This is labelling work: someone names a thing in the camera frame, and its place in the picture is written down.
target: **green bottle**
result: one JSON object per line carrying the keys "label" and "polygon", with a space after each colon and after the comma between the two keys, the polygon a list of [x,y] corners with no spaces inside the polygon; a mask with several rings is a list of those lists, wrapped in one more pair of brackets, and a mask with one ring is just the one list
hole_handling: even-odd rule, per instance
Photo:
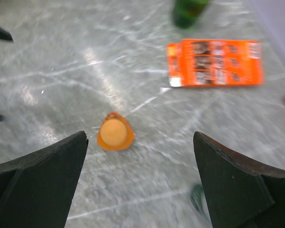
{"label": "green bottle", "polygon": [[202,14],[210,0],[175,0],[172,19],[182,29],[192,26]]}

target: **orange cardboard box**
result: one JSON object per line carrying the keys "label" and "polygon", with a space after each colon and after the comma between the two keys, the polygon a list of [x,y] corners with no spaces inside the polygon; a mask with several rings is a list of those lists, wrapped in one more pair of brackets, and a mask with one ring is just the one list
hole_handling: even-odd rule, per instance
{"label": "orange cardboard box", "polygon": [[252,40],[185,39],[167,45],[172,87],[263,84],[262,48]]}

